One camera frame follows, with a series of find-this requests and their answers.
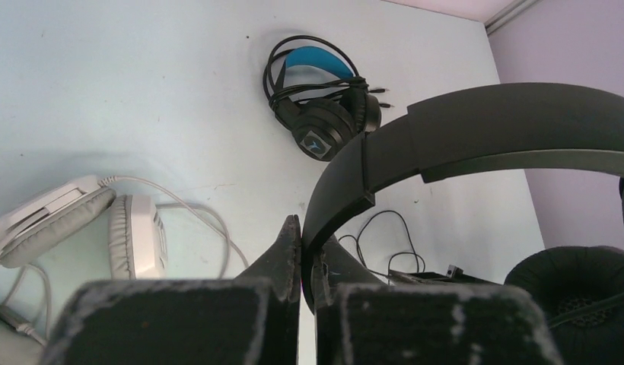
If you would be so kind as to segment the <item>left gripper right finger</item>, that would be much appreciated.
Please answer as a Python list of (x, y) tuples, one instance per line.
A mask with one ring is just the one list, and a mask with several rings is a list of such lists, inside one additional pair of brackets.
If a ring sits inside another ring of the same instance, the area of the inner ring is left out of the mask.
[(336, 240), (311, 255), (319, 364), (561, 364), (531, 297), (478, 284), (388, 286)]

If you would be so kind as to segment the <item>large black blue headphones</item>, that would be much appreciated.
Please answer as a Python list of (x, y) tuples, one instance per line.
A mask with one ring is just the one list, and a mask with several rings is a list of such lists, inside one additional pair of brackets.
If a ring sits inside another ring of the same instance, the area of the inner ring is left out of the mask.
[[(334, 80), (286, 85), (289, 69), (304, 66)], [(382, 103), (348, 55), (331, 42), (311, 35), (289, 36), (271, 50), (262, 76), (263, 93), (275, 118), (308, 157), (331, 161), (353, 138), (380, 128)]]

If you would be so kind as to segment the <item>small black headphones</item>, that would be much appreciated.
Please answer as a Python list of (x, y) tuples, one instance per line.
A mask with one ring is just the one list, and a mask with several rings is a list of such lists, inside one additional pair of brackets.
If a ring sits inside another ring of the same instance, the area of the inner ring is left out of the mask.
[[(311, 309), (311, 255), (378, 191), (420, 175), (427, 183), (497, 170), (589, 170), (619, 177), (624, 221), (624, 97), (569, 84), (474, 87), (433, 97), (359, 135), (316, 184), (302, 229), (301, 284)], [(542, 311), (561, 364), (624, 364), (624, 250), (544, 249), (500, 286)]]

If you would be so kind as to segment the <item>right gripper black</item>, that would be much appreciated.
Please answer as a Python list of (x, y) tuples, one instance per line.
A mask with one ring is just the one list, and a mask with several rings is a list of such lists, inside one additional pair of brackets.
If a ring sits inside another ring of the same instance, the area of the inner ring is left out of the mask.
[(445, 275), (428, 271), (419, 273), (405, 273), (390, 269), (387, 278), (394, 284), (490, 284), (498, 285), (492, 281), (467, 275), (455, 265), (450, 265)]

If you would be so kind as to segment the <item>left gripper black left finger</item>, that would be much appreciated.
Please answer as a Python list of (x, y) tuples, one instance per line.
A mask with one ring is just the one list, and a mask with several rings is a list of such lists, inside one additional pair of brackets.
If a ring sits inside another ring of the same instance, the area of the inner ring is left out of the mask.
[(301, 225), (228, 280), (92, 281), (63, 308), (44, 364), (296, 364)]

